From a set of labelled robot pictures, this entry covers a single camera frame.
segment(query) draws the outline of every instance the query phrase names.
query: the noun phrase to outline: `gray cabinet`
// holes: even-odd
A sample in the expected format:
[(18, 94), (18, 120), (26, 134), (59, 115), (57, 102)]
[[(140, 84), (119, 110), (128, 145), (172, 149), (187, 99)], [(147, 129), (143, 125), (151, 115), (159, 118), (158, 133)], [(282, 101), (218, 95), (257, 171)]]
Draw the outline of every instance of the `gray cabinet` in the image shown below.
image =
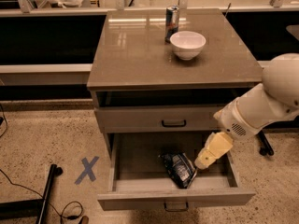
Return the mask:
[(88, 81), (111, 158), (104, 210), (245, 204), (230, 153), (200, 171), (188, 189), (168, 176), (160, 154), (194, 161), (217, 130), (213, 114), (261, 81), (262, 68), (217, 9), (184, 10), (181, 30), (202, 33), (202, 53), (183, 62), (164, 43), (162, 11), (107, 13)]

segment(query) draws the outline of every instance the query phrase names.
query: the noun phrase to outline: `blue tape x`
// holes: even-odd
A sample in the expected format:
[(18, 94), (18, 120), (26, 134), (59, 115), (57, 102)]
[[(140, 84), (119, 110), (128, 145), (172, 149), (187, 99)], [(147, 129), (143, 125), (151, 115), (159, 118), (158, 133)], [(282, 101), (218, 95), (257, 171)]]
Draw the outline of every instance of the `blue tape x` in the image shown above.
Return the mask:
[(86, 158), (84, 158), (82, 160), (82, 163), (83, 163), (85, 169), (82, 172), (82, 174), (78, 177), (75, 184), (79, 185), (86, 175), (89, 176), (89, 178), (91, 179), (92, 182), (96, 179), (95, 176), (94, 176), (92, 168), (93, 168), (93, 166), (95, 165), (95, 163), (97, 162), (98, 159), (99, 159), (99, 157), (94, 156), (94, 158), (92, 159), (91, 162), (88, 162)]

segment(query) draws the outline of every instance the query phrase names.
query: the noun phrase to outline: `white bowl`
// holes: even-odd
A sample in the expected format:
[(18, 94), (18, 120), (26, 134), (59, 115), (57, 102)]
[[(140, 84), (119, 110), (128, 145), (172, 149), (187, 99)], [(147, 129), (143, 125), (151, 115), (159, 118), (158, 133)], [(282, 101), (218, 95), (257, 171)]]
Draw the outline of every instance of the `white bowl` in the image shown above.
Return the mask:
[(170, 37), (173, 52), (181, 60), (188, 61), (197, 56), (203, 49), (206, 39), (195, 32), (177, 32)]

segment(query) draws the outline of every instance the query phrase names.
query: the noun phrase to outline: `terrazzo floor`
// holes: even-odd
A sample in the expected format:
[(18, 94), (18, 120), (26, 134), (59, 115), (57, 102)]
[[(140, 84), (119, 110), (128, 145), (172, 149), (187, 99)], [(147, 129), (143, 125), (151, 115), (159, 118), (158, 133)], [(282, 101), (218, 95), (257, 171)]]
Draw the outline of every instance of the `terrazzo floor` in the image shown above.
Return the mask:
[[(8, 130), (0, 138), (0, 169), (12, 182), (43, 192), (52, 163), (62, 167), (50, 203), (59, 213), (78, 201), (90, 224), (207, 224), (207, 223), (277, 223), (295, 224), (299, 220), (299, 133), (298, 130), (268, 131), (266, 136), (275, 155), (262, 157), (260, 143), (253, 137), (235, 142), (232, 156), (244, 188), (256, 195), (244, 206), (208, 207), (187, 212), (164, 210), (103, 211), (96, 195), (107, 190), (109, 157), (93, 113), (91, 100), (2, 102)], [(0, 133), (5, 129), (3, 123)], [(91, 161), (95, 180), (85, 176), (82, 159)], [(39, 198), (33, 192), (9, 184), (0, 174), (0, 203)], [(79, 212), (67, 209), (66, 215)], [(36, 223), (34, 217), (0, 220), (1, 224)], [(60, 223), (49, 207), (47, 223)], [(64, 220), (64, 223), (79, 223)]]

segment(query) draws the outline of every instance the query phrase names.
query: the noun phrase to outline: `metal stand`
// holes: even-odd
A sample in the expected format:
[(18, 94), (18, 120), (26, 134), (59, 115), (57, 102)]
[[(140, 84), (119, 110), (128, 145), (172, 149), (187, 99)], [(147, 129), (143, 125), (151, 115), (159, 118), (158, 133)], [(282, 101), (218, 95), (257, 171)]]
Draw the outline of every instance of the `metal stand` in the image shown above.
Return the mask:
[(268, 142), (266, 136), (264, 135), (263, 131), (260, 131), (258, 133), (258, 136), (259, 136), (259, 138), (260, 138), (260, 140), (262, 141), (262, 144), (263, 144), (263, 146), (260, 149), (260, 154), (263, 155), (263, 156), (265, 156), (267, 154), (270, 155), (270, 156), (274, 155), (274, 151), (273, 151), (270, 143)]
[(37, 217), (36, 224), (44, 223), (54, 178), (62, 173), (63, 169), (57, 167), (56, 164), (52, 164), (50, 166), (48, 180), (41, 199), (0, 203), (0, 220), (21, 217)]

